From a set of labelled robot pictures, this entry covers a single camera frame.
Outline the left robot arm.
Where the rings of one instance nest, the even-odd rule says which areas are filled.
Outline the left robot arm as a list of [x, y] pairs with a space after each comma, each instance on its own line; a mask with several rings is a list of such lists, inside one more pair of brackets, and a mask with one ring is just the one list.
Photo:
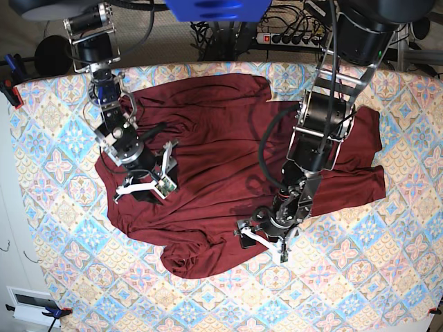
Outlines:
[[282, 166], [283, 178], [270, 174], [264, 148], [277, 123], [290, 110], [271, 121], [258, 147], [259, 166], [278, 188], [271, 207], [257, 207], [251, 217], [238, 221], [234, 234], [243, 249], [261, 243], [282, 254], [297, 233], [297, 226], [311, 216], [323, 170], [333, 170], [343, 141], [349, 136], [356, 114], [355, 100], [379, 67], [395, 29], [405, 19], [394, 1], [330, 1], [332, 35], [324, 56], [332, 68], [320, 62], [314, 85], [295, 109], [298, 122]]

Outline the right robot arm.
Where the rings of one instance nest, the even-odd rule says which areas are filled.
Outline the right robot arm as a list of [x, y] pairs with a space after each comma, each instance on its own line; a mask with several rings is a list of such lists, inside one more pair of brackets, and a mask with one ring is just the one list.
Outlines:
[[146, 176], [158, 182], [155, 168], [156, 156], [145, 146], [145, 141], [166, 128], [164, 122], [138, 134], [136, 99], [123, 88], [123, 78], [111, 72], [111, 64], [120, 57], [112, 51], [110, 36], [116, 29], [111, 22], [111, 6], [99, 2], [88, 7], [81, 15], [64, 20], [73, 53], [74, 68], [79, 73], [89, 73], [89, 101], [100, 110], [102, 123], [94, 134], [99, 146], [99, 156], [109, 157], [116, 166], [123, 167], [123, 184], [118, 187], [114, 201], [123, 197], [127, 189], [138, 201], [158, 204], [151, 189], [139, 186]]

